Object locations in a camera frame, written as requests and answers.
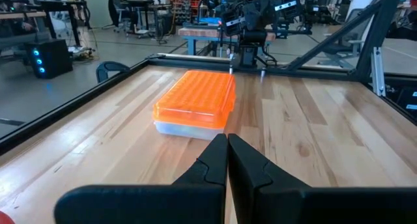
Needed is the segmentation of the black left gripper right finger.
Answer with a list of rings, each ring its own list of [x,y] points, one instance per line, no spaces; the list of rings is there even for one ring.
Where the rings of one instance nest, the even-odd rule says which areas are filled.
[[[229,135],[238,224],[417,224],[417,188],[316,188]]]

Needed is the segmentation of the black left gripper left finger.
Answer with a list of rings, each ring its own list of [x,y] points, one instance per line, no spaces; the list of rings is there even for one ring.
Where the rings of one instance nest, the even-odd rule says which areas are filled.
[[[56,224],[224,224],[228,138],[218,134],[169,185],[89,185],[56,203]]]

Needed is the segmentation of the translucent white supply box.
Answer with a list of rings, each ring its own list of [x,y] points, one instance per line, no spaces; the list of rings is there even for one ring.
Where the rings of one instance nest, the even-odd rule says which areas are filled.
[[[162,121],[154,121],[154,125],[156,126],[157,131],[162,134],[203,140],[213,140],[218,134],[224,133],[225,130],[224,126],[221,128],[204,128]]]

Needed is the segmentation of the orange plastic box lid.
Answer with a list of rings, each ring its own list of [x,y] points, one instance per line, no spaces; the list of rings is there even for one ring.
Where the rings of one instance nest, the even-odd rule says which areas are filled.
[[[235,77],[189,70],[154,104],[156,122],[224,128],[235,105]]]

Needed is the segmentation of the black computer tower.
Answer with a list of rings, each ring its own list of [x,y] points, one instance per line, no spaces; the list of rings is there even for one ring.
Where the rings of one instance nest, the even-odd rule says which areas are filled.
[[[38,79],[53,79],[73,71],[68,46],[63,39],[26,43],[25,50]]]

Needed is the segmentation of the wooden workbench with blue legs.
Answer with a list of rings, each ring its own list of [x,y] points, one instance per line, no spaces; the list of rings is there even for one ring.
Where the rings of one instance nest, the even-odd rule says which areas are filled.
[[[230,37],[221,32],[219,24],[186,24],[178,30],[178,35],[187,41],[188,55],[226,57],[228,48],[231,48],[231,52],[238,49],[239,36]]]

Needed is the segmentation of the black office chair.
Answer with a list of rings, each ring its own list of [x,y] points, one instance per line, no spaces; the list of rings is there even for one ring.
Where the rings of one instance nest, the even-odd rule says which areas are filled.
[[[129,11],[117,8],[113,0],[108,0],[108,11],[112,25],[114,26],[113,31],[116,33],[119,33],[121,30],[127,32],[130,19],[127,16],[123,16],[123,14],[128,14]]]

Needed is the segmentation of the black cart with monitor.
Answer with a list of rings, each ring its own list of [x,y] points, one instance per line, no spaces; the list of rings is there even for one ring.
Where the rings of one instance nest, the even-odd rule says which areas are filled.
[[[142,38],[147,35],[150,38],[154,38],[159,44],[165,44],[165,34],[160,26],[161,21],[159,20],[159,11],[166,11],[168,14],[172,9],[172,5],[161,4],[158,0],[158,4],[154,4],[153,0],[126,0],[129,11],[134,15],[131,17],[130,25],[133,28],[126,32],[126,36],[136,35],[138,38]],[[151,30],[149,23],[149,13],[152,12],[154,19],[154,29]]]

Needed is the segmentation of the red parts shelf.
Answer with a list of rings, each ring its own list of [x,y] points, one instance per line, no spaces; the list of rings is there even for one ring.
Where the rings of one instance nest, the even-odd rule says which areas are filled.
[[[184,22],[192,23],[197,19],[200,0],[169,0],[169,2],[177,25],[182,25]]]

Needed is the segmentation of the black desk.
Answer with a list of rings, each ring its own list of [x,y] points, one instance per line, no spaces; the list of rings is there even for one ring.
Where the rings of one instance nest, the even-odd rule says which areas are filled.
[[[55,29],[53,27],[53,23],[51,20],[50,12],[62,12],[67,11],[69,15],[69,19],[72,26],[72,33],[74,40],[76,42],[77,46],[81,46],[79,34],[78,34],[78,23],[77,19],[75,17],[76,13],[74,10],[74,6],[78,9],[82,9],[83,15],[84,15],[84,24],[85,26],[90,29],[91,26],[89,24],[90,20],[90,11],[87,7],[86,1],[56,1],[56,0],[39,0],[38,6],[41,7],[41,9],[46,13],[46,25],[48,26],[48,29],[50,31],[52,38],[57,38],[57,35],[55,33]]]

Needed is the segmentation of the black metal table frame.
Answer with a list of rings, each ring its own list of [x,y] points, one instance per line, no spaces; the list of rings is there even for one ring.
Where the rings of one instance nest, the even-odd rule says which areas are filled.
[[[66,117],[81,106],[97,98],[109,89],[116,86],[118,83],[124,81],[128,77],[137,73],[138,71],[150,66],[168,66],[173,68],[191,68],[197,70],[213,70],[213,71],[232,71],[242,72],[248,74],[267,74],[273,76],[287,76],[287,77],[306,77],[316,79],[333,79],[338,81],[356,81],[364,85],[372,82],[371,75],[371,54],[374,47],[380,46],[378,38],[382,33],[377,30],[378,26],[386,27],[382,13],[387,0],[379,0],[376,3],[369,5],[363,10],[361,15],[353,21],[346,23],[338,31],[330,35],[328,38],[318,43],[314,48],[309,50],[303,56],[296,58],[290,63],[271,64],[265,63],[263,67],[259,68],[244,68],[238,63],[238,55],[232,59],[219,57],[204,57],[197,55],[176,55],[170,53],[153,54],[141,62],[136,63],[130,67],[128,72],[110,72],[109,78],[95,87],[83,92],[79,96],[57,106],[54,109],[44,113],[38,118],[20,124],[18,129],[0,137],[0,156],[17,147],[19,144],[38,134],[45,128],[56,123],[58,120]],[[315,55],[323,51],[325,47],[331,45],[337,39],[346,35],[353,30],[360,23],[368,18],[373,18],[369,34],[366,38],[362,53],[357,62],[356,68],[352,70],[329,68],[328,66],[320,66],[308,64],[308,61]]]

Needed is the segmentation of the silver metal bracket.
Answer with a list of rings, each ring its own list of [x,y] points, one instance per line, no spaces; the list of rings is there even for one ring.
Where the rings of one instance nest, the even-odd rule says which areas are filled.
[[[371,77],[373,92],[377,96],[386,96],[381,47],[373,48],[371,54]]]

